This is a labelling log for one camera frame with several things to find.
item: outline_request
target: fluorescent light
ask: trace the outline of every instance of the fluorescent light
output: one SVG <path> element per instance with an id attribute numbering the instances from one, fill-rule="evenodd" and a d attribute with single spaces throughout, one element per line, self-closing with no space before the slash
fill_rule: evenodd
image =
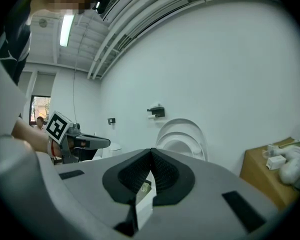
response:
<path id="1" fill-rule="evenodd" d="M 61 36 L 60 36 L 60 45 L 63 47 L 68 46 L 69 42 L 69 35 L 72 23 L 74 21 L 75 16 L 74 15 L 65 15 L 62 22 L 62 28 L 61 28 Z"/>

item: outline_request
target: hanging cable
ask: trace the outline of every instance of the hanging cable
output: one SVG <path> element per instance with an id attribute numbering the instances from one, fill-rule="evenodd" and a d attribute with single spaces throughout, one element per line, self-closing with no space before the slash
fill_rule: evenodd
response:
<path id="1" fill-rule="evenodd" d="M 89 20 L 88 24 L 86 25 L 84 34 L 83 34 L 83 36 L 82 36 L 82 38 L 81 38 L 81 41 L 80 41 L 80 44 L 79 44 L 79 49 L 78 49 L 78 53 L 77 53 L 77 55 L 76 55 L 76 60 L 75 60 L 75 66 L 74 66 L 74 72 L 73 72 L 72 98 L 73 98 L 74 119 L 75 119 L 75 122 L 76 122 L 76 123 L 77 123 L 77 116 L 76 116 L 76 106 L 75 106 L 75 78 L 76 78 L 76 70 L 77 70 L 78 57 L 79 57 L 79 53 L 80 53 L 80 49 L 81 49 L 82 42 L 83 42 L 84 38 L 86 37 L 86 34 L 87 34 L 87 31 L 88 31 L 89 25 L 90 25 L 91 21 L 93 20 L 93 18 L 95 17 L 95 14 L 97 14 L 97 13 L 96 13 L 95 11 L 93 11 L 92 17 L 91 17 L 91 19 Z"/>

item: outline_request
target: black hair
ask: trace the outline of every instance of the black hair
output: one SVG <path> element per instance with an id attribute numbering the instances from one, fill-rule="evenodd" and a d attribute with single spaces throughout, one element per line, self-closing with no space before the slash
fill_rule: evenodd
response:
<path id="1" fill-rule="evenodd" d="M 42 122 L 44 122 L 44 118 L 42 116 L 38 116 L 36 119 L 40 119 Z"/>

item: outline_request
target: white toilet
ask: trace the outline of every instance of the white toilet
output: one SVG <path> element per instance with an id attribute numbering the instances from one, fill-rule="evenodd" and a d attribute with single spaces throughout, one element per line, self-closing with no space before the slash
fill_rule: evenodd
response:
<path id="1" fill-rule="evenodd" d="M 176 118 L 166 122 L 160 129 L 156 148 L 208 161 L 206 138 L 193 121 Z"/>
<path id="2" fill-rule="evenodd" d="M 121 146 L 117 143 L 111 143 L 110 146 L 106 148 L 100 148 L 96 151 L 92 160 L 98 160 L 101 158 L 110 158 L 122 154 Z"/>

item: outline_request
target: window frame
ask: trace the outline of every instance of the window frame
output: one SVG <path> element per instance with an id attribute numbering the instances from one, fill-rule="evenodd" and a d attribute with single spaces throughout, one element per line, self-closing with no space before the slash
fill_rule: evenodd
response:
<path id="1" fill-rule="evenodd" d="M 31 121 L 31 108 L 32 108 L 32 104 L 34 102 L 35 97 L 40 97 L 40 98 L 50 98 L 51 100 L 51 96 L 45 96 L 45 95 L 31 95 L 31 101 L 30 101 L 30 107 L 29 107 L 29 125 L 30 126 L 36 126 L 37 122 L 36 121 Z M 48 123 L 48 121 L 43 121 L 43 125 L 46 126 Z"/>

